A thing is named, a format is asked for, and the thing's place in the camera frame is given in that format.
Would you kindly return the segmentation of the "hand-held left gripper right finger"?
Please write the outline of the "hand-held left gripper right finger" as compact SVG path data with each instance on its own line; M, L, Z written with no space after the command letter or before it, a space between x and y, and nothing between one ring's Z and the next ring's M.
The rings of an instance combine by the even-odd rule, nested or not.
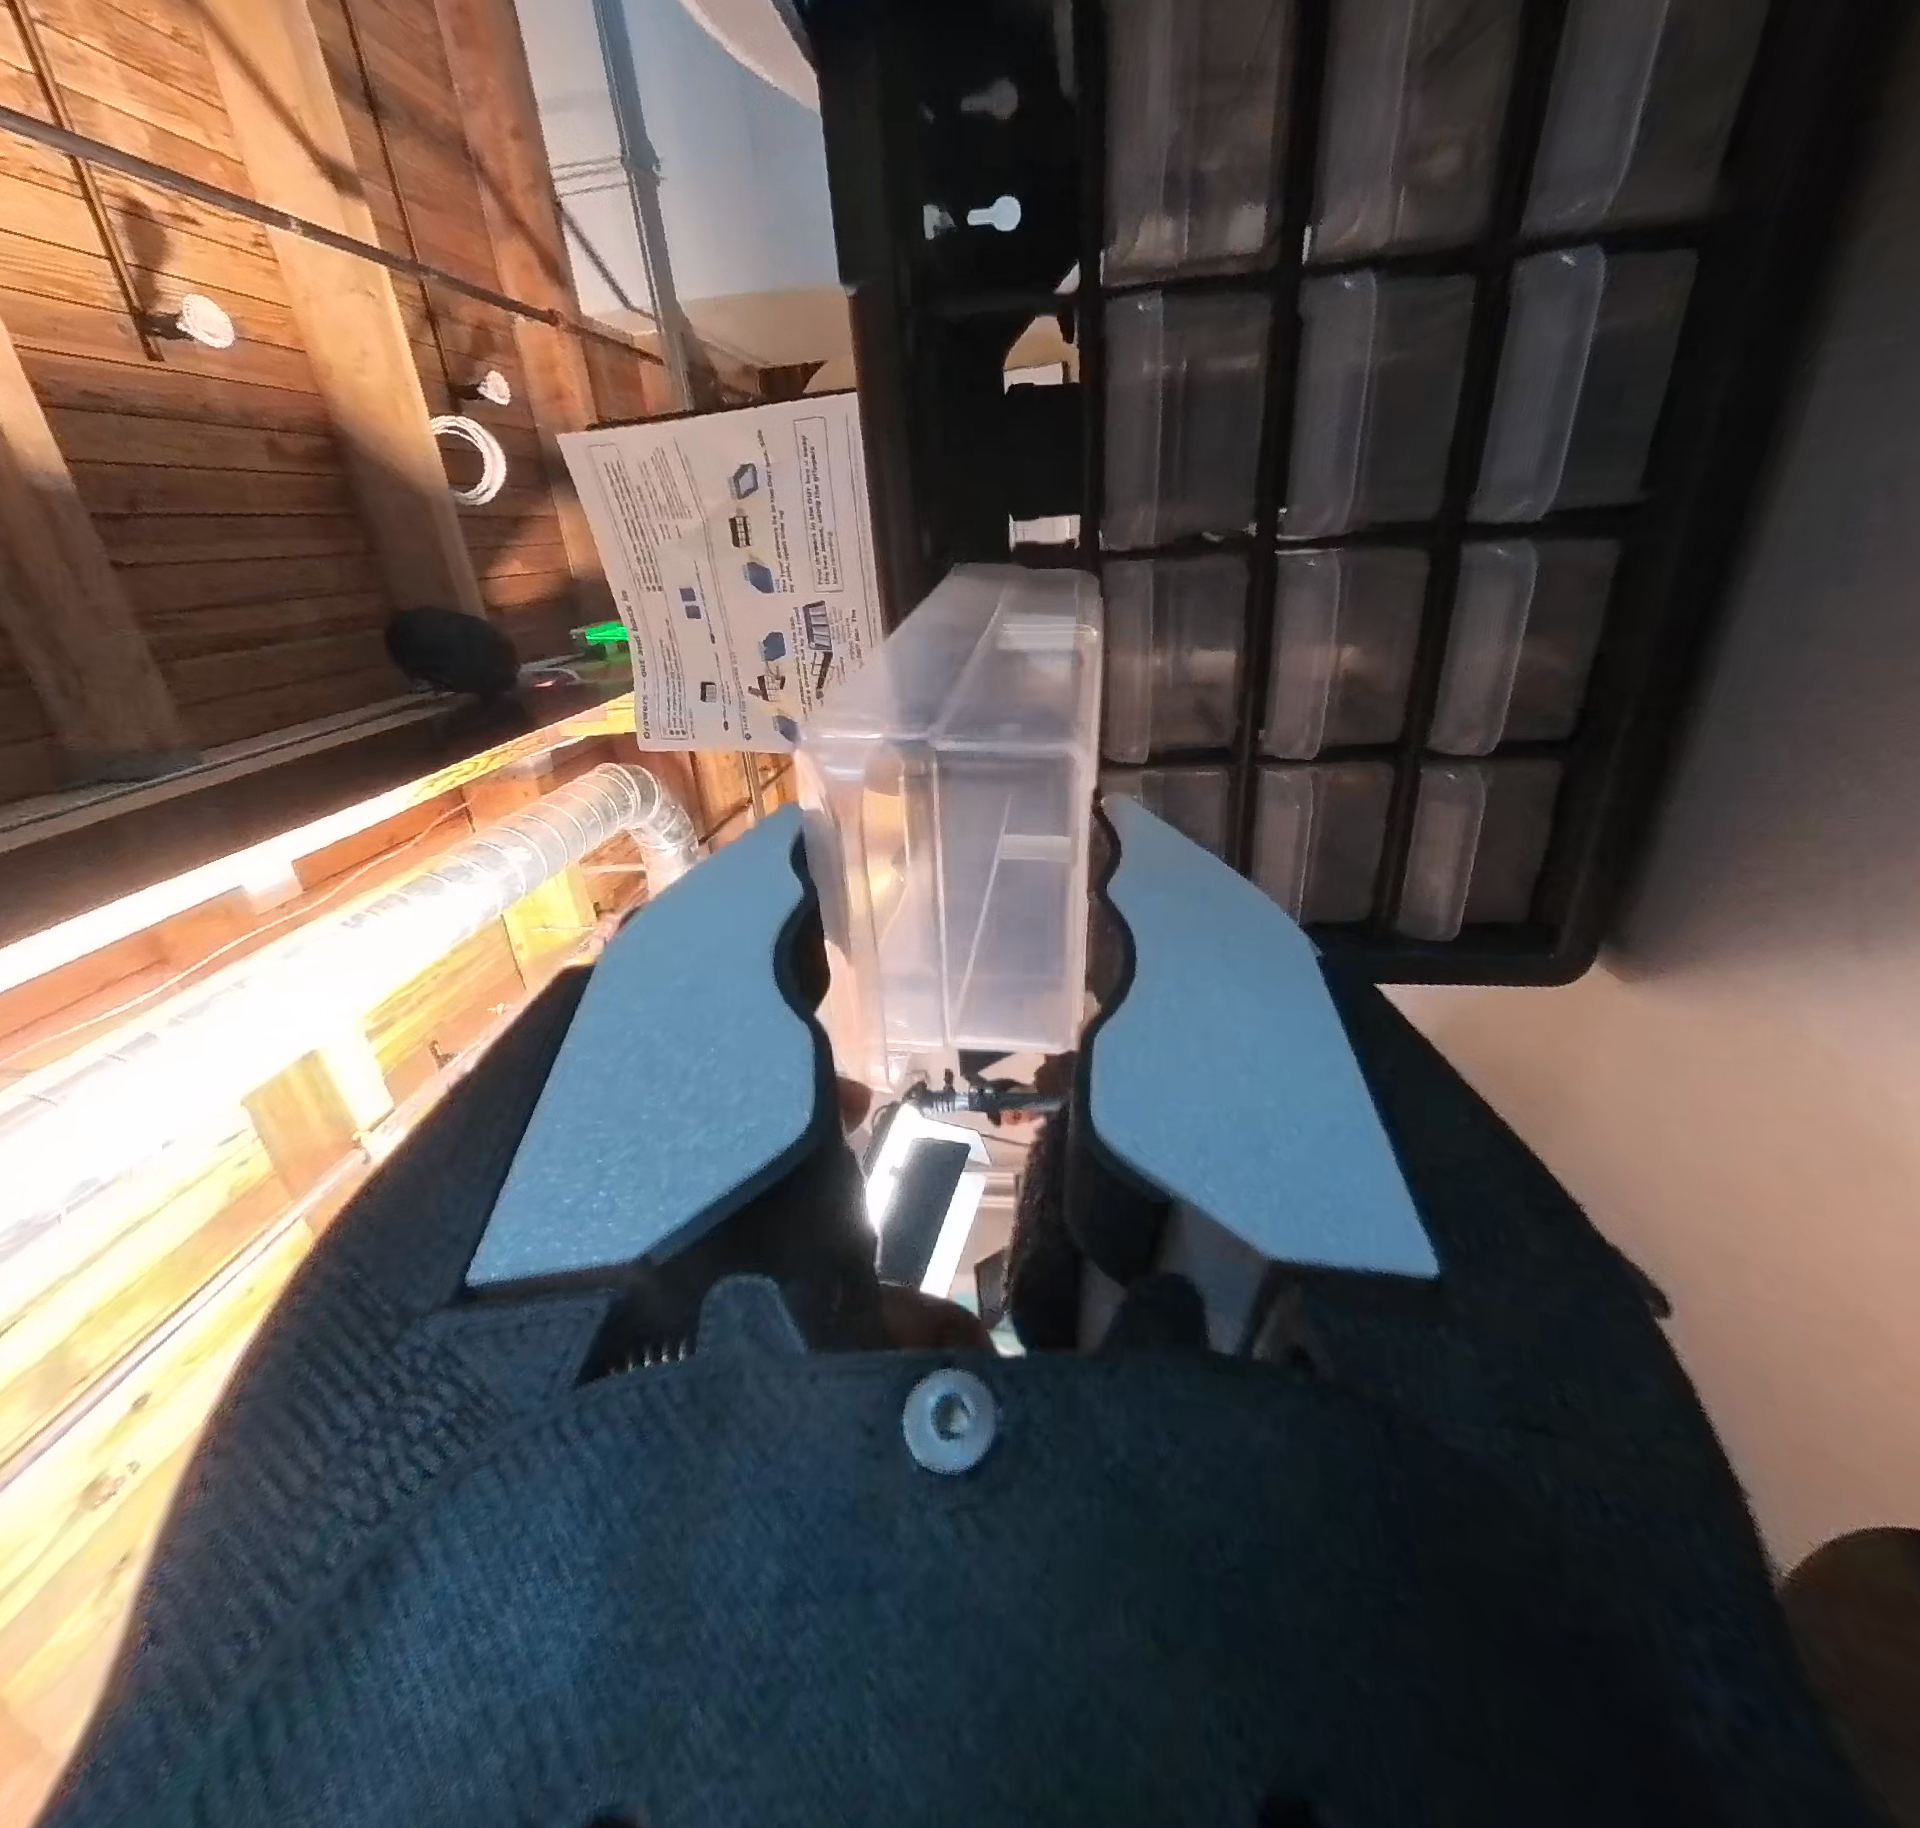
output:
M1426 1307L1441 1263L1319 953L1183 832L1105 796L1116 976L1082 1045L1082 1347L1175 1277L1249 1353L1292 1288Z

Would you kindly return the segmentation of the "clear plastic drawer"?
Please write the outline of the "clear plastic drawer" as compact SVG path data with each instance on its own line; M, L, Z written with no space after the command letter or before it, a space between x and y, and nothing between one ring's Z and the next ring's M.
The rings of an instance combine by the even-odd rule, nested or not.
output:
M795 754L836 1063L900 1094L963 1050L1058 1054L1088 989L1102 595L962 564Z

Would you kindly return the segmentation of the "thin metal rod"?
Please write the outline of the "thin metal rod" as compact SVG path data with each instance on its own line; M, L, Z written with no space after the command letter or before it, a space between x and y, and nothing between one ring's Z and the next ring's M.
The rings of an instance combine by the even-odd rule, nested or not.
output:
M207 185L178 169L135 156L117 147L72 130L56 121L40 118L19 108L1 106L1 130L5 137L14 137L34 147L57 153L61 158L79 163L89 171L111 172L131 185L142 185L169 196L190 200L202 210L211 210L237 222L247 222L263 233L293 237L304 244L354 259L392 277L413 280L418 284L436 284L463 301L499 310L522 323L532 323L544 329L559 329L589 343L602 343L640 355L645 361L659 359L659 355L652 351L640 336L625 330L589 323L577 312L520 301L440 264L393 252L380 243L322 225L287 208L275 208L229 188Z

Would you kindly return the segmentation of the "silver flexible duct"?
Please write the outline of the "silver flexible duct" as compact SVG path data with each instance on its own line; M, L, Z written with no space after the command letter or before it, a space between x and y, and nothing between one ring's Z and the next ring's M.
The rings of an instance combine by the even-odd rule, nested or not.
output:
M602 765L474 832L441 862L284 935L3 1088L1 1238L82 1200L338 1040L436 963L616 839L663 892L704 858L659 778Z

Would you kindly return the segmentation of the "white instruction poster board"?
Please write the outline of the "white instruction poster board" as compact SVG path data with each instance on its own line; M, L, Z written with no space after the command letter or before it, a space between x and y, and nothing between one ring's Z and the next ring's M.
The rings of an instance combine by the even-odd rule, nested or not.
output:
M789 754L883 641L853 393L558 438L623 624L635 740Z

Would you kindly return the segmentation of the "black drawer cabinet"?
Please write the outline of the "black drawer cabinet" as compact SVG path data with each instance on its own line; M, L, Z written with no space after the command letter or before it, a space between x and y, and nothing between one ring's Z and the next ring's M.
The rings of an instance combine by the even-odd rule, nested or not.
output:
M1562 0L1530 0L1551 43ZM1770 0L1705 238L1653 490L1595 673L1562 928L1450 949L1308 928L1382 986L1562 986L1615 922L1763 478L1864 100L1899 0ZM904 616L949 568L1028 559L1102 578L1107 43L1102 0L808 0L880 564ZM1292 202L1314 178L1328 0L1306 61Z

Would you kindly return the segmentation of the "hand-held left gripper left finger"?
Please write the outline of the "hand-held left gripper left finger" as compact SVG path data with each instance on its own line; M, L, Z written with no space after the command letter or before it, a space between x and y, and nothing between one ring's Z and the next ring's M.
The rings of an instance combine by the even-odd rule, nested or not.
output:
M572 1288L661 1268L834 1139L834 1059L797 949L804 824L779 809L593 965L465 1268Z

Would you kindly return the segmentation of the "black round object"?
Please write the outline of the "black round object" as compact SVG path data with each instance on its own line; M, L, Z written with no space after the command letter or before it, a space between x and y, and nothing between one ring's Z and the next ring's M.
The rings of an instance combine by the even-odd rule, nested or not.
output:
M381 631L390 664L418 689L493 702L515 693L513 641L491 620L443 606L396 611Z

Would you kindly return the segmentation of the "set of clear cabinet drawers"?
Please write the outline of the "set of clear cabinet drawers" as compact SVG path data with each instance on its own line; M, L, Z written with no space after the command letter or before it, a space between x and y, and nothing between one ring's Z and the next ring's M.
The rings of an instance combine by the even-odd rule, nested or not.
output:
M1564 928L1770 0L1102 0L1105 790L1298 925Z

